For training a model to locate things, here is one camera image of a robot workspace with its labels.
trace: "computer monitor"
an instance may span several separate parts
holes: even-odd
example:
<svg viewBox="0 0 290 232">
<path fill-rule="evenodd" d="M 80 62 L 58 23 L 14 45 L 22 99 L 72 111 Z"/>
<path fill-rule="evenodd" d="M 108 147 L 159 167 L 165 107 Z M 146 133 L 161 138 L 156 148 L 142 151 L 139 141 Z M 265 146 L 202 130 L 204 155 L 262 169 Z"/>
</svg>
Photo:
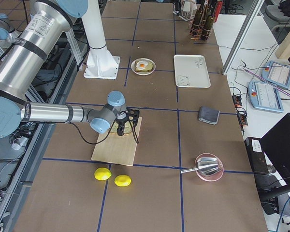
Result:
<svg viewBox="0 0 290 232">
<path fill-rule="evenodd" d="M 290 192 L 290 113 L 287 113 L 260 140 L 265 154 L 287 183 L 285 186 L 259 194 L 265 201 Z"/>
</svg>

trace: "bowl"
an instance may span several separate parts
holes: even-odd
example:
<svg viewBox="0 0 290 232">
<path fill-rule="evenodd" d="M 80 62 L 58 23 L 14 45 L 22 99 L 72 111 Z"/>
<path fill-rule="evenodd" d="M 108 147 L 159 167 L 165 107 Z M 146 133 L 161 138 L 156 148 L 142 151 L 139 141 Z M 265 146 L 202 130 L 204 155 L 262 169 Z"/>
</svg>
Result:
<svg viewBox="0 0 290 232">
<path fill-rule="evenodd" d="M 218 173 L 216 173 L 216 174 L 214 174 L 214 175 L 208 175 L 208 176 L 202 175 L 202 174 L 200 174 L 198 171 L 196 171 L 198 177 L 201 178 L 202 180 L 205 180 L 205 181 L 217 181 L 217 180 L 219 180 L 219 179 L 222 177 L 222 175 L 223 175 L 223 171 L 224 171 L 224 168 L 223 168 L 223 165 L 222 165 L 221 160 L 220 160 L 217 156 L 215 156 L 215 155 L 213 155 L 213 154 L 210 154 L 210 153 L 203 153 L 203 154 L 200 154 L 200 155 L 195 159 L 194 166 L 197 165 L 197 163 L 198 163 L 198 159 L 201 158 L 201 157 L 214 157 L 214 158 L 217 158 L 217 160 L 218 160 L 218 167 L 221 169 L 221 171 L 218 172 Z"/>
<path fill-rule="evenodd" d="M 143 60 L 143 61 L 147 61 L 147 62 L 151 62 L 151 63 L 153 64 L 153 70 L 150 71 L 150 72 L 137 72 L 137 71 L 135 70 L 135 63 L 136 63 L 137 61 L 141 61 L 141 60 Z M 131 69 L 132 69 L 132 71 L 133 71 L 135 74 L 138 74 L 138 75 L 140 75 L 140 76 L 146 76 L 146 75 L 150 75 L 150 74 L 152 74 L 152 73 L 154 72 L 154 70 L 156 69 L 156 64 L 155 64 L 152 60 L 150 60 L 150 59 L 147 59 L 147 58 L 139 58 L 139 59 L 136 59 L 136 60 L 134 60 L 134 61 L 132 62 L 132 64 L 131 64 Z"/>
</svg>

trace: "robotic arm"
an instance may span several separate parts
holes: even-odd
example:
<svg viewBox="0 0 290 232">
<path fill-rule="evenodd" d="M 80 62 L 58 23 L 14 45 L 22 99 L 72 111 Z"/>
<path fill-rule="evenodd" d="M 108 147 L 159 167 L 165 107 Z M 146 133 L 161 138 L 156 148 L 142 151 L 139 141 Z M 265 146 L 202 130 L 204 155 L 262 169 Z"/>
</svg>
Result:
<svg viewBox="0 0 290 232">
<path fill-rule="evenodd" d="M 0 138 L 15 131 L 21 122 L 87 122 L 98 133 L 104 133 L 114 120 L 119 127 L 130 121 L 130 111 L 119 91 L 109 93 L 107 104 L 99 111 L 26 99 L 27 89 L 61 33 L 69 31 L 87 7 L 87 0 L 36 1 L 37 14 L 13 40 L 14 47 L 0 66 Z"/>
</svg>

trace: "office chair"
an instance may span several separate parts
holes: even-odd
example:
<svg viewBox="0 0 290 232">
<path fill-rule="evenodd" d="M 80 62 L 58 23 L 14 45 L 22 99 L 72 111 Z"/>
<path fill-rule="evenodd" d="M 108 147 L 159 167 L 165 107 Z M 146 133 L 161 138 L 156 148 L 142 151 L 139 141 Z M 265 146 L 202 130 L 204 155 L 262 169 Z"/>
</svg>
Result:
<svg viewBox="0 0 290 232">
<path fill-rule="evenodd" d="M 278 25 L 272 27 L 271 31 L 274 31 L 279 27 L 290 27 L 290 17 L 285 16 L 277 5 L 266 6 L 265 13 L 270 19 L 279 23 Z"/>
</svg>

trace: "lemon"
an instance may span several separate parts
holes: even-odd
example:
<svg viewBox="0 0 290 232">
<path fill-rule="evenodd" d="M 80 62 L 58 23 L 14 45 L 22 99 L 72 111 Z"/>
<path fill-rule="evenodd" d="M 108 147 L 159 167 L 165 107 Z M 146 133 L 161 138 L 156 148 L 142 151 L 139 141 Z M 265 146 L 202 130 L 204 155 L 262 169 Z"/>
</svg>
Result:
<svg viewBox="0 0 290 232">
<path fill-rule="evenodd" d="M 95 173 L 95 178 L 97 180 L 107 180 L 108 178 L 111 177 L 112 173 L 109 169 L 107 168 L 98 168 Z"/>
<path fill-rule="evenodd" d="M 117 186 L 125 187 L 131 183 L 131 178 L 128 175 L 119 175 L 115 178 L 114 182 Z"/>
</svg>

